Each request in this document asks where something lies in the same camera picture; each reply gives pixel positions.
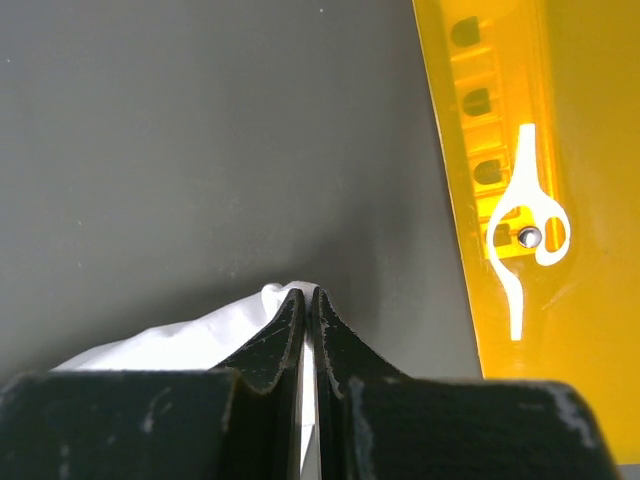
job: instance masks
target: metal screw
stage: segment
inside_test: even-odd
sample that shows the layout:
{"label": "metal screw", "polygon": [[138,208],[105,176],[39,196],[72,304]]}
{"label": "metal screw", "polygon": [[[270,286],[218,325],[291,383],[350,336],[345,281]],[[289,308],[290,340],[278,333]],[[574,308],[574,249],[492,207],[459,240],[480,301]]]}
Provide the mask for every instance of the metal screw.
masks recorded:
{"label": "metal screw", "polygon": [[518,242],[524,248],[536,248],[542,241],[542,233],[536,227],[524,227],[518,232]]}

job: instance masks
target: yellow translucent panel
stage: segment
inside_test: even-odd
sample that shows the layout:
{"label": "yellow translucent panel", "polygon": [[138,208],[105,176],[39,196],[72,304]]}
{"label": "yellow translucent panel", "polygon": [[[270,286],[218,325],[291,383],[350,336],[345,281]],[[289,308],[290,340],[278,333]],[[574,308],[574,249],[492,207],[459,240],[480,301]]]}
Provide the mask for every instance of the yellow translucent panel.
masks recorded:
{"label": "yellow translucent panel", "polygon": [[640,2],[414,5],[483,374],[573,385],[640,462]]}

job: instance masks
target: white cloth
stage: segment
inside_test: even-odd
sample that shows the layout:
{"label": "white cloth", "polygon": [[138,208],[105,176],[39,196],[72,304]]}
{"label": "white cloth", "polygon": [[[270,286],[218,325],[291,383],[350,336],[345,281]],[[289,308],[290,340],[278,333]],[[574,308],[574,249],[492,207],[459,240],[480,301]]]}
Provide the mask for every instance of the white cloth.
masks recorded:
{"label": "white cloth", "polygon": [[[259,293],[189,322],[155,327],[120,342],[94,347],[54,370],[208,370],[238,350],[278,312],[289,290],[311,300],[315,285],[265,285]],[[304,346],[300,469],[315,423],[313,355]]]}

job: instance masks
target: white scratch mark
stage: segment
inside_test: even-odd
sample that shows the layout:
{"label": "white scratch mark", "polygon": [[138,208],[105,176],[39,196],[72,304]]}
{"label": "white scratch mark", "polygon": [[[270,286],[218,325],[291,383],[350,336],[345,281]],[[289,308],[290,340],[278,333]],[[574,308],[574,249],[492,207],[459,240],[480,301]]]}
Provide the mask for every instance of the white scratch mark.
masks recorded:
{"label": "white scratch mark", "polygon": [[171,407],[173,407],[173,403],[168,402],[164,407],[162,407],[162,410],[160,410],[160,415],[164,415],[165,413],[167,413],[169,410],[171,410]]}
{"label": "white scratch mark", "polygon": [[158,395],[156,395],[151,399],[151,402],[149,403],[149,410],[147,410],[147,414],[145,415],[144,420],[140,425],[140,429],[144,433],[153,432],[153,422],[154,422],[153,415],[156,409],[156,403],[158,403],[158,400],[160,400],[162,397],[168,394],[171,390],[172,390],[171,387],[167,387],[164,390],[162,390]]}
{"label": "white scratch mark", "polygon": [[580,416],[578,406],[569,398],[573,391],[564,385],[545,385],[544,389],[551,394],[558,410],[558,417],[570,430],[577,430],[582,440],[582,445],[587,448],[596,448],[591,429],[587,421]]}

